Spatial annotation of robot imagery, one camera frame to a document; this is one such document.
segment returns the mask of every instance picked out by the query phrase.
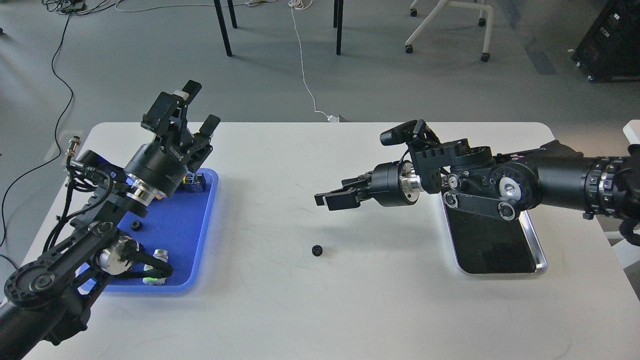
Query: screw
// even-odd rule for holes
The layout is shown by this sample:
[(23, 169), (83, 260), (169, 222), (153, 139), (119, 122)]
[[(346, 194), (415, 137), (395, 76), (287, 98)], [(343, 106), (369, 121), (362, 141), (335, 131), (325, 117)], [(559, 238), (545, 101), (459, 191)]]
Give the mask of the screw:
[(98, 228), (97, 228), (99, 233), (106, 233), (107, 231), (111, 230), (111, 223), (110, 222), (101, 222), (98, 224)]
[(33, 287), (32, 290), (43, 290), (48, 288), (53, 283), (53, 279), (55, 278), (56, 277), (53, 274), (41, 275), (31, 283)]
[(447, 195), (444, 197), (444, 201), (446, 201), (447, 205), (449, 206), (456, 205), (456, 197), (450, 193), (447, 193)]
[(322, 246), (320, 245), (314, 245), (311, 248), (311, 254), (313, 254), (314, 256), (320, 256), (322, 255)]
[(505, 219), (505, 220), (510, 220), (511, 217), (513, 217), (513, 209), (511, 208), (511, 206), (507, 205), (507, 204), (501, 204), (498, 207), (498, 211), (500, 211), (500, 215)]
[(455, 189), (458, 187), (458, 185), (460, 185), (460, 183), (458, 182), (458, 177), (455, 175), (450, 175), (447, 179), (447, 183), (449, 183), (449, 186), (451, 186), (452, 189)]

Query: table surface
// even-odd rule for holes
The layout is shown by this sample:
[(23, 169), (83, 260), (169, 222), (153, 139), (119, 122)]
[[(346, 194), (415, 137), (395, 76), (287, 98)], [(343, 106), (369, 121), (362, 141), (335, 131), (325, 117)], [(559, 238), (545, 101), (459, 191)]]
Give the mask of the table surface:
[[(473, 277), (456, 267), (435, 195), (400, 208), (316, 206), (315, 193), (402, 155), (378, 140), (394, 125), (220, 124), (204, 165), (220, 183), (195, 285), (103, 293), (87, 331), (43, 341), (27, 359), (637, 359), (640, 302), (580, 211), (530, 211), (546, 273)], [(553, 139), (539, 123), (430, 126), (494, 153)], [(104, 123), (83, 147), (124, 166), (151, 137)], [(60, 192), (26, 261), (62, 204)]]

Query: chair leg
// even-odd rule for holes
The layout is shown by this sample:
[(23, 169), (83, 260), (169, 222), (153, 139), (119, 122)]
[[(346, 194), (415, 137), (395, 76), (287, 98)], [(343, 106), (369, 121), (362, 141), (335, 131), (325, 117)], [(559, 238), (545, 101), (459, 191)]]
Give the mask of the chair leg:
[[(480, 4), (484, 5), (486, 4), (486, 0), (480, 0)], [(478, 18), (478, 26), (485, 26), (486, 25), (486, 17), (484, 15), (484, 9), (480, 9), (480, 16)]]
[(416, 9), (416, 6), (418, 5), (419, 2), (420, 0), (413, 0), (413, 3), (411, 4), (411, 6), (409, 6), (409, 14), (412, 17), (415, 17), (416, 15), (418, 15), (418, 10)]
[(413, 34), (411, 34), (411, 36), (408, 39), (406, 39), (406, 41), (404, 42), (405, 47), (411, 46), (411, 43), (415, 40), (415, 38), (417, 38), (418, 35), (422, 33), (422, 30), (424, 29), (424, 27), (427, 26), (436, 15), (438, 15), (440, 10), (442, 10), (442, 8), (444, 8), (449, 1), (450, 0), (438, 1), (438, 4), (436, 5), (436, 7), (433, 8), (433, 10), (429, 13), (429, 15), (427, 15), (427, 17), (422, 21), (420, 26), (418, 26), (418, 28), (413, 32)]
[(227, 0), (227, 5), (229, 5), (229, 15), (231, 15), (231, 26), (233, 26), (234, 29), (237, 29), (238, 24), (236, 22), (236, 8), (234, 8), (233, 0)]
[(220, 33), (222, 34), (222, 41), (225, 43), (225, 51), (227, 52), (227, 56), (233, 56), (233, 53), (231, 53), (231, 45), (229, 44), (229, 35), (227, 34), (227, 25), (225, 25), (225, 17), (222, 15), (222, 5), (220, 5), (220, 0), (213, 0), (213, 5), (216, 7), (218, 23), (220, 24)]
[(484, 62), (487, 62), (489, 61), (489, 45), (491, 43), (491, 32), (493, 31), (493, 8), (488, 5), (485, 6), (486, 8), (484, 9), (484, 11), (486, 12), (486, 30), (484, 31), (484, 46), (482, 50), (483, 56), (481, 59)]
[(335, 54), (340, 55), (342, 53), (342, 9), (344, 7), (344, 0), (338, 1), (338, 37), (335, 44)]
[(338, 0), (333, 0), (333, 28), (338, 27)]

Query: black robotic arm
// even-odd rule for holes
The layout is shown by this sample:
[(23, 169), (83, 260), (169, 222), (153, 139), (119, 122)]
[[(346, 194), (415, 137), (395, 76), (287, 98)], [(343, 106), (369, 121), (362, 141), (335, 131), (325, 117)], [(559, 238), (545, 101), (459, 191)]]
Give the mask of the black robotic arm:
[(348, 209), (373, 198), (382, 206), (404, 206), (415, 204), (420, 192), (442, 192), (451, 209), (507, 221), (547, 204), (581, 210), (587, 219), (623, 219), (622, 235), (640, 246), (633, 233), (640, 222), (640, 145), (629, 147), (630, 156), (585, 158), (554, 140), (494, 156), (489, 147), (471, 147), (467, 139), (440, 142), (423, 120), (385, 131), (380, 142), (405, 143), (411, 161), (379, 164), (343, 180), (341, 189), (316, 194), (316, 204)]
[[(209, 142), (220, 119), (209, 115), (193, 135), (187, 128), (187, 106), (200, 89), (189, 80), (181, 91), (160, 94), (142, 121), (154, 139), (141, 146), (125, 168), (92, 151), (73, 160), (79, 139), (72, 139), (66, 153), (69, 182), (63, 214), (43, 254), (20, 267), (4, 286), (0, 359), (21, 359), (40, 340), (58, 345), (86, 330), (91, 306), (113, 277), (171, 276), (171, 265), (146, 254), (117, 226), (128, 211), (144, 217), (154, 197), (173, 194), (187, 171), (198, 170), (211, 153)], [(82, 210), (67, 214), (74, 189), (93, 191), (93, 196)], [(56, 244), (67, 223), (73, 233)], [(83, 263), (89, 267), (76, 274)], [(153, 268), (133, 274), (128, 270), (134, 263)], [(89, 279), (95, 285), (87, 294), (80, 293), (78, 288)]]

